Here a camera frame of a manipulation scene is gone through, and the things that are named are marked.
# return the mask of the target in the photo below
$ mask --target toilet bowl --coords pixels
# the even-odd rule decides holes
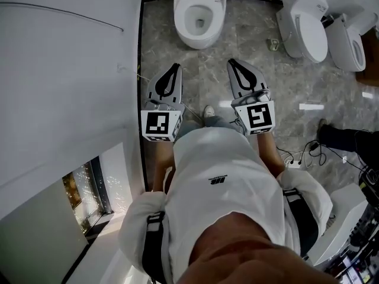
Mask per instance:
[[[193,49],[206,49],[221,34],[226,0],[174,0],[175,28]]]
[[[327,8],[326,0],[283,0],[277,20],[291,57],[306,57],[315,63],[325,59],[327,38],[321,18]]]
[[[366,68],[361,34],[375,25],[377,16],[362,12],[348,19],[345,14],[326,28],[330,55],[337,67],[350,72],[361,72]]]

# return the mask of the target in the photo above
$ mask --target white t-shirt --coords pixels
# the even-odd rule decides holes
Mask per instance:
[[[296,225],[284,214],[282,187],[302,193],[319,226],[319,237],[325,231],[332,203],[322,186],[299,170],[286,170],[274,178],[246,137],[234,130],[194,130],[176,142],[174,156],[176,172],[167,196],[144,193],[130,206],[120,230],[121,249],[139,269],[146,217],[159,210],[168,216],[174,283],[187,269],[198,237],[231,212],[247,215],[273,243],[300,253]]]

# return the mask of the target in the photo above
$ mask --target black pants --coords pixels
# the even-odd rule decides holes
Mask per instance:
[[[323,125],[319,131],[321,144],[339,150],[355,151],[373,170],[379,169],[379,131],[339,130]]]

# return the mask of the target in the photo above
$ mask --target gray marble tile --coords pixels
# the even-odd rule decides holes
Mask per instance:
[[[233,99],[226,63],[234,57],[249,62],[265,76],[275,102],[277,145],[289,151],[302,151],[305,144],[316,138],[321,118],[338,128],[379,130],[379,88],[362,85],[354,73],[338,69],[330,54],[315,64],[305,58],[291,58],[280,45],[269,51],[268,38],[281,39],[276,12],[281,6],[255,0],[227,0],[226,15],[220,38],[212,47],[193,50],[179,38],[175,29],[173,0],[160,0],[144,5],[142,30],[142,75],[151,79],[158,71],[178,62],[183,68],[182,101],[197,115],[210,104],[217,115],[233,121],[236,116],[228,102]],[[141,80],[142,101],[146,99],[147,82]],[[362,92],[373,95],[364,98]],[[323,104],[321,111],[299,110],[300,103]],[[196,120],[186,111],[185,119]],[[256,137],[249,137],[258,149]],[[146,170],[149,183],[154,172],[155,144],[144,142]],[[328,192],[350,183],[357,183],[359,170],[323,149],[327,160],[319,166],[313,158],[308,170]],[[355,153],[337,151],[360,167]]]
[[[273,28],[278,26],[275,14],[281,6],[259,0],[231,0],[234,22],[251,26]]]

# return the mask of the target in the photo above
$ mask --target cable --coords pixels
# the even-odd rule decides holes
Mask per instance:
[[[229,122],[229,123],[234,123],[234,124],[237,124],[240,128],[242,128],[242,131],[243,131],[243,135],[245,135],[246,133],[246,130],[245,130],[245,127],[241,124],[240,122],[240,119],[239,118],[236,118],[234,121],[232,122]]]
[[[146,77],[144,77],[144,76],[141,76],[139,73],[136,73],[133,69],[130,69],[130,68],[125,67],[125,66],[120,66],[120,64],[117,64],[117,72],[120,72],[120,71],[123,70],[123,69],[129,70],[130,72],[135,73],[138,77],[141,77],[142,79],[145,79],[145,80],[148,81],[148,82],[151,81],[149,78],[146,78]]]
[[[312,155],[311,154],[311,152],[313,151],[313,150],[315,150],[316,148],[314,148],[314,149],[312,149],[312,150],[310,150],[309,151],[309,155],[311,156],[311,157],[319,157],[319,166],[323,166],[325,163],[326,163],[326,155],[322,152],[322,147],[320,146],[320,153],[319,154],[317,154],[317,155]]]
[[[187,110],[189,110],[190,112],[192,112],[195,115],[195,117],[197,117],[200,121],[202,121],[202,119],[197,114],[195,114],[195,112],[192,111],[188,106],[186,106],[183,102],[181,102],[181,104],[183,104],[184,107],[186,107]]]
[[[81,14],[77,14],[77,13],[75,13],[75,12],[65,11],[64,9],[53,8],[53,7],[45,7],[44,5],[31,4],[31,3],[23,3],[23,2],[7,2],[7,1],[1,1],[0,4],[3,4],[3,5],[4,5],[4,4],[8,4],[8,5],[19,5],[19,6],[25,6],[25,7],[38,7],[38,8],[49,9],[49,10],[51,10],[51,11],[64,12],[64,13],[66,13],[66,14],[76,15],[76,16],[79,16],[79,17],[82,17],[82,18],[86,18],[86,19],[90,19],[90,20],[93,20],[93,21],[96,21],[96,22],[100,22],[100,23],[103,23],[103,24],[106,24],[106,25],[109,25],[109,26],[112,26],[112,27],[118,28],[120,31],[124,31],[123,28],[118,27],[118,26],[116,26],[116,25],[113,25],[113,24],[110,24],[110,23],[107,23],[107,22],[104,22],[104,21],[101,21],[101,20],[97,20],[97,19],[94,19],[94,18],[91,18],[91,17],[87,17],[87,16],[84,16],[84,15],[81,15]]]
[[[339,156],[342,160],[346,161],[346,162],[349,163],[351,166],[354,166],[356,169],[359,169],[360,171],[363,172],[363,169],[361,169],[361,168],[359,168],[358,166],[355,166],[354,164],[350,163],[349,161],[347,161],[347,159],[344,159],[343,157],[341,157],[341,156],[340,156],[339,154],[337,154],[334,150],[328,148],[328,146],[325,146],[325,145],[322,145],[322,144],[320,144],[320,145],[323,146],[323,147],[325,147],[325,148],[327,148],[327,149],[329,149],[330,151],[334,152],[334,153],[335,153],[337,156]]]
[[[280,156],[283,157],[283,155],[285,155],[285,154],[290,154],[290,153],[293,154],[293,156],[295,157],[295,155],[297,155],[297,154],[301,154],[302,151],[297,151],[297,152],[289,151],[289,152],[285,152],[285,153],[281,154]],[[304,154],[308,154],[308,155],[311,157],[311,161],[310,161],[310,163],[307,163],[307,158],[306,158],[306,157],[304,158],[304,162],[305,162],[306,168],[309,168],[309,167],[313,164],[313,157],[309,154],[309,151],[306,151]],[[289,161],[288,158],[291,159],[291,156],[288,155],[287,157],[284,158],[284,164],[287,164],[287,163],[288,163],[288,161]]]
[[[294,156],[293,156],[289,151],[286,151],[286,150],[284,150],[284,149],[280,149],[279,147],[277,147],[277,150],[284,151],[285,153],[290,154],[290,156],[292,157],[292,161],[291,161],[290,163],[291,163],[291,164],[294,163],[295,158],[294,158]]]

